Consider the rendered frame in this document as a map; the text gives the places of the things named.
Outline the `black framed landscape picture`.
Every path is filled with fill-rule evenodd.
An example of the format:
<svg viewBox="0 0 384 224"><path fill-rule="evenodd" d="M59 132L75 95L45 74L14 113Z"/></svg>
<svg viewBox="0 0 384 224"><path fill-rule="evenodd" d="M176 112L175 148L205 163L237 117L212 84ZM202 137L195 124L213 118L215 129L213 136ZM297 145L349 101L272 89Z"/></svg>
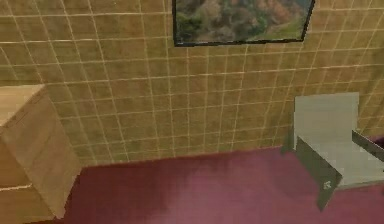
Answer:
<svg viewBox="0 0 384 224"><path fill-rule="evenodd" d="M176 47L301 42L315 0L172 0Z"/></svg>

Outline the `light wooden chest of drawers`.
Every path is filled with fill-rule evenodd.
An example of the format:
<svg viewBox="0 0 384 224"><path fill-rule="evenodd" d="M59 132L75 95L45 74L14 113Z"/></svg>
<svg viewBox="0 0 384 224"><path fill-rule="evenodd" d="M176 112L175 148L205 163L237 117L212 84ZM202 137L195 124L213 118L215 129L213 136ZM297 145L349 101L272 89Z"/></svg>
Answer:
<svg viewBox="0 0 384 224"><path fill-rule="evenodd" d="M0 224L63 217L80 171L46 87L0 87Z"/></svg>

